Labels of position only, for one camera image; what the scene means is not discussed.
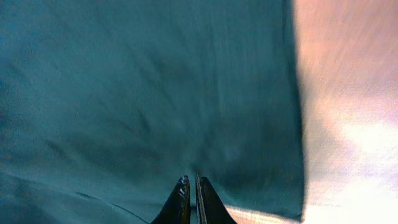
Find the black shorts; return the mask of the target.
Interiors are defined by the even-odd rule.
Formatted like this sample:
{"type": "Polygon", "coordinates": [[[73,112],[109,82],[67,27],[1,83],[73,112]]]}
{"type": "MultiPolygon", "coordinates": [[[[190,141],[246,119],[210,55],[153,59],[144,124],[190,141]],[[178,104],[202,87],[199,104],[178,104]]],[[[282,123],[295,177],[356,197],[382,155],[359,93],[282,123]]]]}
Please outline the black shorts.
{"type": "Polygon", "coordinates": [[[147,223],[179,177],[302,218],[291,1],[1,2],[1,222],[147,223]]]}

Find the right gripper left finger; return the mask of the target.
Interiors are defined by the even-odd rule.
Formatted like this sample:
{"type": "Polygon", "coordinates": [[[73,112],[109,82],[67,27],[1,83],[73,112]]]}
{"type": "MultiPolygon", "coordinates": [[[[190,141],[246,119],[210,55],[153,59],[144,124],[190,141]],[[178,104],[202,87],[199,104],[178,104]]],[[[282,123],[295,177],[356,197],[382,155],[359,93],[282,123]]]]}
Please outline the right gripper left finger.
{"type": "Polygon", "coordinates": [[[159,214],[150,224],[190,224],[190,182],[179,178],[159,214]]]}

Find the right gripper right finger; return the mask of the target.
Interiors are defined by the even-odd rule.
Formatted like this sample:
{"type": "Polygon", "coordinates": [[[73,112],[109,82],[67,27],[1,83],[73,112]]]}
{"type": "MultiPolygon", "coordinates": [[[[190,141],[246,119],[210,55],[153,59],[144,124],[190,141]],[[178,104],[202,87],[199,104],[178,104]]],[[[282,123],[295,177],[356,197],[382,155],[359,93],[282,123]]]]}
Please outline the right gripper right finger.
{"type": "Polygon", "coordinates": [[[206,177],[198,178],[199,224],[237,224],[206,177]]]}

